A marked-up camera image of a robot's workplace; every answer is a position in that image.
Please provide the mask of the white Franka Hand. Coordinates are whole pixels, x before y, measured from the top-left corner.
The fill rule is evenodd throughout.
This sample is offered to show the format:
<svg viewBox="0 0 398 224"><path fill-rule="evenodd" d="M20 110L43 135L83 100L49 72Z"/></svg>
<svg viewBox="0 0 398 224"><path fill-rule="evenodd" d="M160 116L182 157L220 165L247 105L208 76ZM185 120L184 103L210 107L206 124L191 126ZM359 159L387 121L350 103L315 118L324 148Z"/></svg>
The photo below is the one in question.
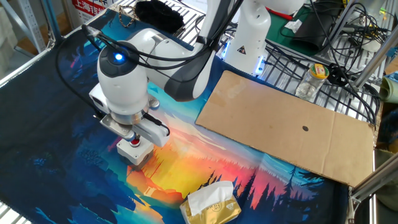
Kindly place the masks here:
<svg viewBox="0 0 398 224"><path fill-rule="evenodd" d="M89 93L95 106L105 113L100 123L108 130L125 140L141 141L141 137L156 146L164 146L169 140L170 131L166 124L148 113L149 107L145 105L143 110L132 115L117 114L108 106L107 99L97 84Z"/></svg>

